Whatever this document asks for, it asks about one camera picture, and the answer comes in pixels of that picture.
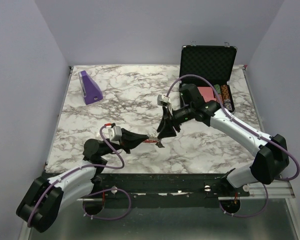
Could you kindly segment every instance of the marble tabletop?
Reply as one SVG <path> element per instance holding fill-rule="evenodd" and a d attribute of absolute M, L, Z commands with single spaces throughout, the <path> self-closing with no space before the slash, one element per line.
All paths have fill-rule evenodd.
<path fill-rule="evenodd" d="M 103 100 L 85 105 L 78 73 L 85 70 L 99 85 Z M 179 76 L 178 65 L 75 66 L 46 165 L 47 173 L 62 173 L 78 166 L 83 146 L 90 138 L 101 139 L 99 129 L 116 123 L 128 131 L 157 135 L 162 117 L 158 94 L 165 94 Z M 234 66 L 229 81 L 235 116 L 260 129 L 242 66 Z M 170 94 L 179 108 L 177 84 Z M 226 173 L 253 160 L 250 153 L 223 132 L 191 120 L 182 124 L 177 137 L 164 138 L 165 148 L 142 143 L 122 153 L 126 163 L 120 170 L 104 173 Z M 115 155 L 104 156 L 109 166 L 120 166 Z"/>

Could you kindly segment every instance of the purple object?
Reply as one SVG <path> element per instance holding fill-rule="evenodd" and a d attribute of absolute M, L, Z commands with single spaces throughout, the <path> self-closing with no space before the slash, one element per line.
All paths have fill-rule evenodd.
<path fill-rule="evenodd" d="M 81 84 L 82 97 L 86 105 L 93 104 L 104 98 L 100 87 L 86 71 L 79 72 L 79 80 Z"/>

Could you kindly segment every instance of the white wall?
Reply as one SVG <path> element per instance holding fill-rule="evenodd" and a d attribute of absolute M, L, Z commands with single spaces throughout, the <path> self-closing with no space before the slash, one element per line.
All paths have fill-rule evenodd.
<path fill-rule="evenodd" d="M 33 0 L 0 0 L 0 240 L 44 168 L 69 67 Z"/>
<path fill-rule="evenodd" d="M 265 129 L 285 136 L 300 162 L 300 0 L 284 1 L 247 73 Z M 284 175 L 295 169 L 291 162 Z M 291 183 L 300 212 L 300 176 Z"/>
<path fill-rule="evenodd" d="M 35 0 L 71 65 L 179 64 L 182 45 L 247 64 L 284 0 Z"/>

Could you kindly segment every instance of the open case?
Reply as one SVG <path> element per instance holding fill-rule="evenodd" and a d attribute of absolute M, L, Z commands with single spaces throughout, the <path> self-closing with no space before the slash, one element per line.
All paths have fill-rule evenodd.
<path fill-rule="evenodd" d="M 234 100 L 229 86 L 229 80 L 234 66 L 237 48 L 235 46 L 197 46 L 184 45 L 181 52 L 180 74 L 194 74 L 208 80 L 212 85 L 226 85 L 231 100 L 232 110 L 235 111 Z M 184 84 L 195 84 L 197 87 L 209 87 L 205 82 L 194 77 L 184 78 L 179 87 Z M 180 106 L 184 103 L 180 97 Z"/>

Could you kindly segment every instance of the purple cable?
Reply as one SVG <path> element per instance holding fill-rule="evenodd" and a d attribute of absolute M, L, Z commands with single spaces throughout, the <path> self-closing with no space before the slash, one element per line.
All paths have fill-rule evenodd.
<path fill-rule="evenodd" d="M 220 97 L 219 97 L 219 95 L 218 95 L 216 89 L 214 88 L 214 86 L 212 86 L 212 84 L 211 84 L 210 82 L 208 82 L 208 80 L 206 80 L 205 78 L 203 78 L 203 77 L 201 77 L 201 76 L 194 75 L 194 74 L 187 74 L 187 75 L 183 75 L 183 76 L 179 77 L 179 78 L 178 78 L 177 80 L 175 80 L 174 83 L 171 85 L 171 87 L 169 88 L 168 93 L 167 93 L 166 96 L 167 96 L 167 97 L 169 96 L 169 94 L 170 94 L 172 88 L 174 87 L 174 85 L 175 85 L 177 82 L 181 81 L 181 80 L 184 79 L 184 78 L 188 78 L 188 77 L 198 78 L 198 79 L 204 81 L 206 84 L 208 84 L 208 85 L 212 88 L 212 90 L 213 90 L 213 92 L 214 92 L 214 94 L 215 94 L 215 97 L 218 99 L 218 101 L 219 101 L 219 103 L 220 103 L 220 106 L 221 106 L 223 112 L 225 113 L 225 115 L 226 115 L 228 118 L 231 119 L 232 115 L 225 109 L 225 107 L 223 106 L 223 104 L 221 104 L 222 101 L 221 101 L 221 99 L 220 99 Z M 248 127 L 246 127 L 245 125 L 243 125 L 242 123 L 240 123 L 239 121 L 237 121 L 236 118 L 233 118 L 232 121 L 235 122 L 235 123 L 236 123 L 238 126 L 240 126 L 241 128 L 243 128 L 244 130 L 248 131 L 249 133 L 255 135 L 256 137 L 259 137 L 259 134 L 258 134 L 257 132 L 254 132 L 253 130 L 249 129 Z M 295 163 L 295 166 L 296 166 L 296 173 L 295 173 L 295 175 L 293 175 L 292 177 L 287 177 L 287 178 L 276 178 L 276 180 L 280 180 L 280 181 L 290 181 L 290 180 L 296 179 L 296 178 L 299 176 L 299 174 L 300 174 L 300 165 L 299 165 L 297 159 L 296 159 L 290 152 L 288 152 L 286 149 L 284 149 L 282 146 L 276 144 L 275 142 L 273 142 L 273 141 L 271 141 L 271 140 L 269 140 L 269 139 L 267 139 L 267 138 L 265 138 L 265 137 L 263 137 L 263 136 L 261 136 L 260 139 L 262 139 L 262 140 L 266 141 L 267 143 L 270 143 L 270 144 L 272 144 L 273 146 L 275 146 L 276 148 L 280 149 L 282 152 L 284 152 L 285 154 L 287 154 L 287 155 L 294 161 L 294 163 Z"/>
<path fill-rule="evenodd" d="M 266 207 L 268 205 L 268 202 L 269 202 L 269 194 L 268 194 L 268 190 L 266 188 L 266 186 L 264 184 L 262 184 L 263 187 L 264 187 L 264 191 L 265 191 L 265 204 L 263 205 L 262 209 L 256 213 L 253 213 L 253 214 L 250 214 L 250 215 L 239 215 L 239 214 L 232 214 L 232 213 L 229 213 L 227 212 L 226 210 L 224 210 L 224 208 L 222 207 L 221 205 L 221 201 L 219 202 L 219 207 L 221 208 L 222 212 L 226 215 L 229 215 L 229 216 L 232 216 L 232 217 L 235 217 L 235 218 L 242 218 L 242 219 L 245 219 L 245 218 L 251 218 L 251 217 L 255 217 L 259 214 L 262 214 L 265 210 L 266 210 Z"/>
<path fill-rule="evenodd" d="M 91 194 L 87 195 L 87 197 L 98 195 L 98 194 L 102 194 L 102 193 L 105 193 L 105 192 L 108 192 L 108 191 L 112 191 L 112 190 L 116 190 L 116 191 L 122 192 L 122 193 L 124 193 L 127 196 L 128 200 L 129 200 L 129 206 L 127 208 L 127 211 L 124 214 L 122 214 L 120 216 L 116 216 L 116 217 L 109 217 L 109 218 L 108 217 L 101 217 L 101 216 L 89 215 L 86 212 L 86 206 L 83 205 L 84 215 L 87 215 L 88 217 L 91 217 L 91 218 L 94 218 L 94 219 L 109 220 L 109 221 L 111 221 L 111 220 L 119 220 L 119 219 L 124 218 L 126 215 L 128 215 L 128 213 L 130 212 L 132 203 L 131 203 L 131 198 L 130 198 L 129 194 L 125 190 L 123 190 L 123 189 L 120 189 L 120 188 L 109 188 L 109 189 L 105 189 L 105 190 L 102 190 L 102 191 L 91 193 Z"/>
<path fill-rule="evenodd" d="M 108 169 L 123 169 L 123 168 L 124 168 L 125 162 L 124 162 L 123 158 L 122 158 L 121 155 L 117 152 L 117 150 L 116 150 L 116 149 L 115 149 L 115 148 L 107 141 L 107 139 L 105 138 L 105 136 L 104 136 L 103 133 L 102 133 L 103 129 L 105 129 L 105 128 L 106 128 L 105 125 L 102 126 L 102 127 L 100 128 L 100 131 L 99 131 L 100 136 L 101 136 L 101 138 L 103 139 L 103 141 L 105 142 L 105 144 L 107 144 L 108 147 L 109 147 L 109 148 L 110 148 L 110 149 L 111 149 L 111 150 L 119 157 L 119 159 L 120 159 L 120 161 L 121 161 L 121 163 L 122 163 L 122 166 L 107 166 L 107 165 L 101 165 L 101 164 L 87 164 L 87 165 L 84 165 L 84 166 L 82 166 L 82 167 L 77 167 L 77 168 L 71 170 L 71 171 L 68 172 L 67 174 L 61 176 L 61 177 L 60 177 L 60 180 L 63 180 L 63 179 L 65 179 L 66 177 L 70 176 L 71 174 L 75 173 L 76 171 L 81 170 L 81 169 L 85 169 L 85 168 L 91 168 L 91 167 L 102 167 L 102 168 L 108 168 Z M 32 212 L 31 212 L 31 214 L 30 214 L 30 216 L 29 216 L 29 218 L 28 218 L 28 222 L 27 222 L 28 228 L 31 228 L 31 221 L 32 221 L 32 218 L 34 217 L 34 215 L 35 215 L 35 213 L 36 213 L 36 211 L 37 211 L 37 209 L 38 209 L 40 203 L 42 202 L 42 200 L 44 199 L 44 197 L 46 196 L 46 194 L 50 191 L 50 189 L 51 189 L 54 185 L 56 185 L 57 183 L 59 183 L 59 179 L 56 180 L 56 181 L 54 181 L 53 183 L 51 183 L 51 185 L 48 186 L 47 189 L 46 189 L 46 190 L 43 192 L 43 194 L 40 196 L 38 202 L 35 204 L 35 206 L 34 206 Z"/>

